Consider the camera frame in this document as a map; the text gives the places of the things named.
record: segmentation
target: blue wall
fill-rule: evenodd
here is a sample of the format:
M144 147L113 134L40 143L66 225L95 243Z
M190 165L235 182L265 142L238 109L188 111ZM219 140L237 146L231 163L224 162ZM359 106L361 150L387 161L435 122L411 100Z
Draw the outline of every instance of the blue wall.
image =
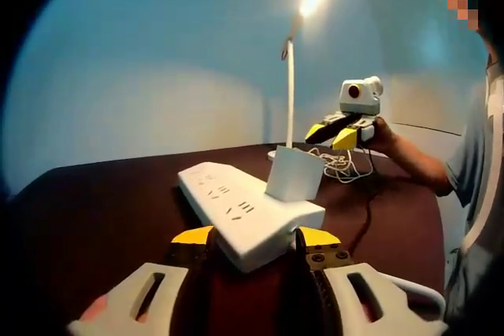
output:
M424 1L433 5L428 17L453 31L442 44L456 46L458 55L443 67L462 72L449 92L457 94L483 78L483 46L437 0ZM403 33L384 31L388 17L400 23L402 13L416 9L398 2L328 0L307 20L295 46L297 139L336 109L345 79L378 75L387 88L405 56L416 62L407 75L432 68L438 39L409 46ZM51 0L21 51L6 99L2 159L11 193L58 166L283 141L280 48L298 3ZM387 13L376 11L385 6ZM422 28L409 26L412 35ZM384 99L386 114L393 113L391 99Z

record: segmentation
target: hand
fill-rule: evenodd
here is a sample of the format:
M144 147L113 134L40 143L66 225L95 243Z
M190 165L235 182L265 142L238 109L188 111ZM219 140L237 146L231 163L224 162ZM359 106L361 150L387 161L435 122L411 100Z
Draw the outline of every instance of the hand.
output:
M388 155L394 148L397 135L381 117L377 117L372 124L375 127L375 135L365 143L364 147Z

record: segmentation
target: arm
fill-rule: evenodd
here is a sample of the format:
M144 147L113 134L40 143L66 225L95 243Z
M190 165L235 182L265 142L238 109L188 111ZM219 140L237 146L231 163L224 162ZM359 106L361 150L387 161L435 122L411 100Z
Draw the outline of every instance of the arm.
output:
M399 167L430 187L438 197L453 190L442 161L422 153L407 139L394 135L393 143L384 151Z

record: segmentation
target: table surface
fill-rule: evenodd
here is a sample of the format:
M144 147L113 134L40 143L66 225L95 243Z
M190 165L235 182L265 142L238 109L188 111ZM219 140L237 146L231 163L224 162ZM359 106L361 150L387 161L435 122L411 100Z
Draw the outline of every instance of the table surface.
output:
M144 262L161 262L173 237L200 226L178 188L177 172L214 161L266 181L271 168L266 154L274 147L245 146L48 171L10 204L37 287L60 309L65 322L79 317L93 299ZM381 189L371 202L372 223L354 260L443 292L443 229L434 194L389 159L373 160L381 174ZM367 169L363 154L355 153L354 161L360 170ZM313 202L326 209L322 228L344 245L365 222L367 192L366 178L351 184L322 179ZM241 291L235 286L227 300L225 283L215 282L215 301L220 308L228 303L228 315L243 325L248 317L243 306L253 310L254 319L249 317L242 334L268 334L264 326L275 314L272 297L278 291L279 270L256 271L250 278L256 283L242 282ZM235 306L237 301L242 307ZM215 327L222 332L222 324Z

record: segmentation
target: white power strip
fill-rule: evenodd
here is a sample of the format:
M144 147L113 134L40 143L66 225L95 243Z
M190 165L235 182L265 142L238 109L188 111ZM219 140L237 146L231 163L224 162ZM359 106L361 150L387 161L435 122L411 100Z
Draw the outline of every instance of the white power strip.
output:
M201 163L179 172L187 200L235 266L252 271L285 253L299 227L321 228L324 208L308 201L282 202L266 183L227 164Z

